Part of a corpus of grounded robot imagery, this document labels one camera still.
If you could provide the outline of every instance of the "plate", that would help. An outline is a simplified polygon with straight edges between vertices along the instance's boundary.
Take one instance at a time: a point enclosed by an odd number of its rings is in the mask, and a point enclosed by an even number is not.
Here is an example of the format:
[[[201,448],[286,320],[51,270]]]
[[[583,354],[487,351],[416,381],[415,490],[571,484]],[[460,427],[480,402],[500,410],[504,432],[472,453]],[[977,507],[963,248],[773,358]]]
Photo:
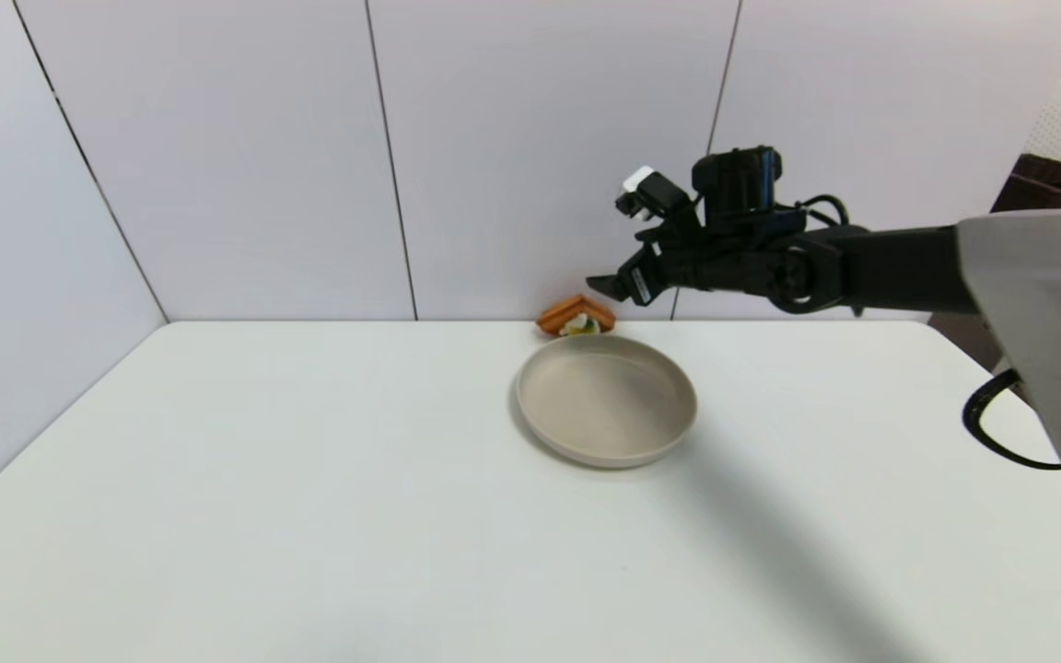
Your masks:
[[[527,359],[518,403],[549,448],[595,467],[637,467],[674,449],[695,423],[695,386],[645,344],[564,336]]]

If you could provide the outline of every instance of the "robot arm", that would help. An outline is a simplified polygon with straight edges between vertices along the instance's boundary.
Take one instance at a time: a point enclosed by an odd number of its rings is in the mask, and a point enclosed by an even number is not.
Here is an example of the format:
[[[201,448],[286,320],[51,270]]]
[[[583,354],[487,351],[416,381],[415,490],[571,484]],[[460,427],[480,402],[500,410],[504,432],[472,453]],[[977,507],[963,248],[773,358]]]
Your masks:
[[[780,156],[764,146],[700,159],[692,173],[695,199],[661,173],[639,170],[616,209],[661,223],[638,232],[643,247],[614,276],[590,277],[590,287],[637,306],[677,285],[742,291],[787,313],[835,306],[859,315],[864,307],[978,311],[1026,382],[1061,460],[1061,210],[871,232],[850,226],[846,207],[831,196],[779,205],[779,176]],[[836,219],[814,209],[820,202],[836,209]],[[807,230],[810,220],[825,226]],[[977,395],[967,424],[976,404]],[[969,431],[986,441],[980,425]]]

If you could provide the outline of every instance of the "white wall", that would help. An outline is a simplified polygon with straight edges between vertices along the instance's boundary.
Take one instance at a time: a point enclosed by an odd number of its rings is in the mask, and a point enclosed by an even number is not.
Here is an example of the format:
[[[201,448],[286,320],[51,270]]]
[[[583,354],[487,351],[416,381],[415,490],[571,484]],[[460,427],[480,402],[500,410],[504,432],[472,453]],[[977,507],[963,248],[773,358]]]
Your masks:
[[[18,0],[166,313],[412,318],[363,0]]]
[[[163,321],[0,0],[0,470]]]
[[[624,177],[685,185],[707,152],[733,1],[370,5],[421,319],[534,317],[586,290],[639,247]]]
[[[778,147],[784,202],[828,192],[870,229],[945,226],[988,213],[1060,68],[1061,0],[745,0],[712,146]],[[782,316],[678,297],[678,318]]]

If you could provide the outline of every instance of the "white table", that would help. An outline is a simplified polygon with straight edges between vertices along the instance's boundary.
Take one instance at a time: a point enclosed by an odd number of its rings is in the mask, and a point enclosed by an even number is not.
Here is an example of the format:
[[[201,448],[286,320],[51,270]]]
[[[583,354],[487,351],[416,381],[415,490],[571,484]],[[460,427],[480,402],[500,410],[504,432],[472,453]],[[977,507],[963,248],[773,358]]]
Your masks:
[[[0,475],[0,662],[1061,662],[1061,474],[942,337],[618,331],[700,399],[640,470],[515,424],[530,324],[161,329]]]

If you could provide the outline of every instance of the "wire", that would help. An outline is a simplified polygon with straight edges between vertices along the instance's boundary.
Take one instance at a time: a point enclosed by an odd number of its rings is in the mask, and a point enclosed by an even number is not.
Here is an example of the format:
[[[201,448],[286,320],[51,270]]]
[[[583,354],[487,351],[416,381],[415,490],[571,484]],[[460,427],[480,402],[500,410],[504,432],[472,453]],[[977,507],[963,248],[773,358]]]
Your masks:
[[[814,210],[813,206],[816,206],[817,203],[829,203],[830,206],[833,206],[834,210],[837,212],[837,219],[831,217],[831,215],[829,214]],[[808,213],[808,215],[812,215],[812,217],[816,219],[821,223],[824,223],[825,226],[830,227],[850,226],[850,213],[848,213],[848,211],[846,210],[846,206],[842,205],[841,200],[839,200],[837,197],[830,196],[830,194],[828,193],[822,193],[820,196],[813,196],[812,198],[808,198],[808,200],[804,202],[797,200],[795,206],[777,205],[776,209],[779,210],[803,209],[805,210],[805,213]]]
[[[839,226],[850,226],[850,213],[848,213],[846,205],[842,205],[841,200],[837,196],[830,196],[829,193],[822,193],[820,196],[813,196],[804,203],[797,203],[797,206],[812,207],[816,206],[817,203],[829,203],[829,205],[833,206],[834,210],[837,212],[837,223]],[[810,210],[810,214],[812,214],[814,219],[820,221],[820,217],[818,217],[817,214],[814,214],[813,210]]]
[[[1007,457],[1009,460],[1026,467],[1032,467],[1034,470],[1061,470],[1061,465],[1058,463],[1030,460],[1028,457],[1019,456],[1019,454],[1011,452],[1011,450],[1003,448],[980,426],[980,416],[985,415],[985,408],[989,407],[989,403],[993,402],[993,399],[997,398],[997,395],[1001,395],[1002,391],[1005,391],[1008,387],[1013,387],[1022,380],[1023,377],[1013,368],[1010,368],[1005,373],[995,374],[985,385],[980,385],[980,389],[973,391],[973,395],[969,396],[968,402],[964,403],[964,429],[968,429],[968,432],[973,437],[976,437],[978,442],[985,444],[986,449],[996,453],[997,456]]]

